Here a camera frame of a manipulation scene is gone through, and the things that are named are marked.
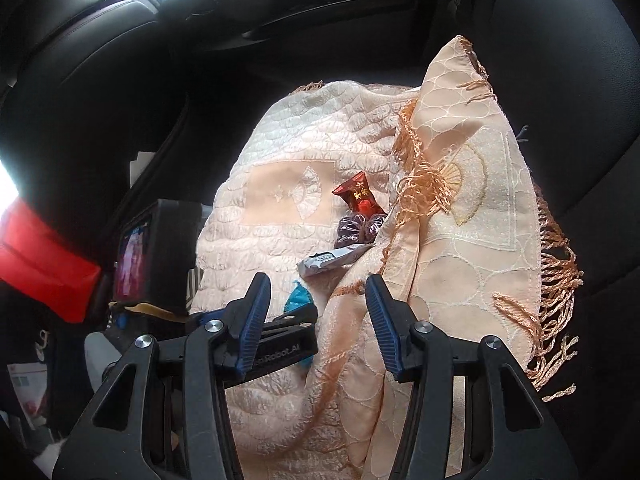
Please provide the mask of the blue milk candy packet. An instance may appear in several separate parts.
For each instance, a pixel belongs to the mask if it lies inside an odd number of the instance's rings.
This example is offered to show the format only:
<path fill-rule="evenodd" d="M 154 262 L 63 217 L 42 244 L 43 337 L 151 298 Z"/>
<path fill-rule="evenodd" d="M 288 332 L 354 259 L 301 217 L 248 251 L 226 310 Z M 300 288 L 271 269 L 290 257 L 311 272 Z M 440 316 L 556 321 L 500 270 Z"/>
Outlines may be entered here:
<path fill-rule="evenodd" d="M 294 281 L 294 289 L 283 307 L 284 314 L 290 314 L 307 304 L 312 304 L 311 293 L 300 281 Z"/>

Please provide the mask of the striped cardboard box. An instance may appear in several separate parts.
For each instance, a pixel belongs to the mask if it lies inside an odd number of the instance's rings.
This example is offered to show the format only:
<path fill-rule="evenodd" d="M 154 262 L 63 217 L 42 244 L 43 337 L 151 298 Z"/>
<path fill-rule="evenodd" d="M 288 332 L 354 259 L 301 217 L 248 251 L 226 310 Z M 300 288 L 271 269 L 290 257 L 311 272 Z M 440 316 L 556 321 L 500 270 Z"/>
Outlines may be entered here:
<path fill-rule="evenodd" d="M 119 237 L 113 299 L 185 314 L 196 242 L 211 212 L 200 203 L 157 200 L 129 221 Z"/>

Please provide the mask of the red object at left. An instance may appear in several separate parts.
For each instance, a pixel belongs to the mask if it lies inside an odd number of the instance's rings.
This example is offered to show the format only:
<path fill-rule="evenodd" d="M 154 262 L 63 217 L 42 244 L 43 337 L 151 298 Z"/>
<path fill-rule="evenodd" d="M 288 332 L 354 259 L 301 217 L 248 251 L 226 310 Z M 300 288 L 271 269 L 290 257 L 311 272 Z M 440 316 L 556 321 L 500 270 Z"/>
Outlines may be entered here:
<path fill-rule="evenodd" d="M 68 248 L 24 200 L 1 216 L 1 279 L 67 323 L 85 321 L 101 268 Z"/>

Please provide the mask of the grey white snack packet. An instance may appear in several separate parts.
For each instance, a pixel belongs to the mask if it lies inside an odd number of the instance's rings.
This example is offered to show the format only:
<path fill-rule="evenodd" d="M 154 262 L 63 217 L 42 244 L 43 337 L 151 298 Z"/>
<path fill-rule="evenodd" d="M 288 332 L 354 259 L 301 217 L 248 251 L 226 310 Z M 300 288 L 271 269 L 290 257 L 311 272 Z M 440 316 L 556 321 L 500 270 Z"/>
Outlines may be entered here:
<path fill-rule="evenodd" d="M 362 255 L 373 247 L 372 244 L 351 244 L 333 248 L 326 252 L 309 256 L 297 265 L 298 274 L 302 278 L 309 278 L 334 269 L 355 263 Z"/>

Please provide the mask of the cream embroidered cloth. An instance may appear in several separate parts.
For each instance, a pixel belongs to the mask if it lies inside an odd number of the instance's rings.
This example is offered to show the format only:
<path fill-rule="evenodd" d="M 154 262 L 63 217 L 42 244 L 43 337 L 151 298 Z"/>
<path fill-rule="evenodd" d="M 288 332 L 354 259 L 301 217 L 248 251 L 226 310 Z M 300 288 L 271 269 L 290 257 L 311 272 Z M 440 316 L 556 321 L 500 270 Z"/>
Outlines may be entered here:
<path fill-rule="evenodd" d="M 249 479 L 385 479 L 410 389 L 387 373 L 364 301 L 379 273 L 446 334 L 500 337 L 535 387 L 576 352 L 564 332 L 582 281 L 469 40 L 454 37 L 418 88 L 343 80 L 274 103 L 218 188 L 196 245 L 192 309 L 218 310 L 270 277 L 278 316 L 303 258 L 332 248 L 364 174 L 387 217 L 356 262 L 305 278 L 319 311 L 310 367 L 230 388 Z"/>

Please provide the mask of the small red candy packet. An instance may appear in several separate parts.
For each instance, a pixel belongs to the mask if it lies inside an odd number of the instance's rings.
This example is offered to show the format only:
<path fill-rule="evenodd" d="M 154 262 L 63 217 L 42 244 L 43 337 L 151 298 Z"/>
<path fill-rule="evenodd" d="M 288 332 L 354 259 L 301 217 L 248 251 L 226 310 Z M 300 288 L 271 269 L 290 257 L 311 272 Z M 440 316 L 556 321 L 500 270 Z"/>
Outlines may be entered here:
<path fill-rule="evenodd" d="M 384 209 L 371 192 L 367 176 L 363 171 L 359 171 L 358 174 L 337 185 L 332 194 L 341 197 L 350 211 L 363 214 L 366 218 L 374 214 L 384 214 Z"/>

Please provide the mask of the white paper sheet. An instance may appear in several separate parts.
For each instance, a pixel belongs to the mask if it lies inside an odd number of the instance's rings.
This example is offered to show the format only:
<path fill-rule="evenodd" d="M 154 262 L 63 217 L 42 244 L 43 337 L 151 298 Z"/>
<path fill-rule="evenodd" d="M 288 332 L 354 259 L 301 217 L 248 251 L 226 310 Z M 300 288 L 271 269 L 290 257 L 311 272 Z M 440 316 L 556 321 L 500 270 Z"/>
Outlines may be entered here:
<path fill-rule="evenodd" d="M 143 171 L 154 158 L 154 152 L 139 152 L 135 159 L 129 163 L 129 186 L 132 188 L 143 174 Z"/>

